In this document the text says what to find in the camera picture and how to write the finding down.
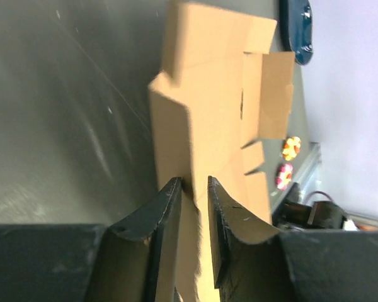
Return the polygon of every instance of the blue object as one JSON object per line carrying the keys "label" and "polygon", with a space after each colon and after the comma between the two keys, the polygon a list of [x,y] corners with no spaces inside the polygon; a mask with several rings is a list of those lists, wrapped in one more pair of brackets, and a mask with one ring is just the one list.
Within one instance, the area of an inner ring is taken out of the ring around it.
{"label": "blue object", "polygon": [[312,9],[308,0],[280,0],[280,33],[284,49],[295,52],[295,61],[306,65],[312,47]]}

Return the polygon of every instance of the cardboard box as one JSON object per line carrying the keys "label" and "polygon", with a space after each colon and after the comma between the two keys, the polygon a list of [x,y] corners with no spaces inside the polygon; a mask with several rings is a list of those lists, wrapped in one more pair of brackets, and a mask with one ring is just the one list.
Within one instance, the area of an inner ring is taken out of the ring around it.
{"label": "cardboard box", "polygon": [[172,1],[169,7],[162,71],[149,96],[158,185],[176,176],[184,180],[177,288],[185,302],[196,298],[191,291],[200,301],[220,301],[213,285],[208,176],[271,221],[257,139],[286,137],[294,68],[294,53],[269,53],[276,25],[203,4]]}

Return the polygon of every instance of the table surface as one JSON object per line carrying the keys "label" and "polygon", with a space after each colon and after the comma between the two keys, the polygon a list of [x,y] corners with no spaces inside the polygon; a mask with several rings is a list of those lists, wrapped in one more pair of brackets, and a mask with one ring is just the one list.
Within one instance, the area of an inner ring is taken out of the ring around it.
{"label": "table surface", "polygon": [[[147,84],[167,3],[0,1],[0,223],[110,224],[156,194]],[[276,19],[277,3],[208,1]],[[289,135],[307,142],[299,66],[294,86]],[[281,146],[264,142],[273,195]]]}

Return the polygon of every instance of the wall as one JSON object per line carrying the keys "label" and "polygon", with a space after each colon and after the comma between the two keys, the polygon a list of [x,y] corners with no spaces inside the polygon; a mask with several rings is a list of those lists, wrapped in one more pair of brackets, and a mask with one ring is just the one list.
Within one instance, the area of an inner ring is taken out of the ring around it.
{"label": "wall", "polygon": [[378,218],[378,1],[311,1],[314,57],[303,68],[325,190]]}

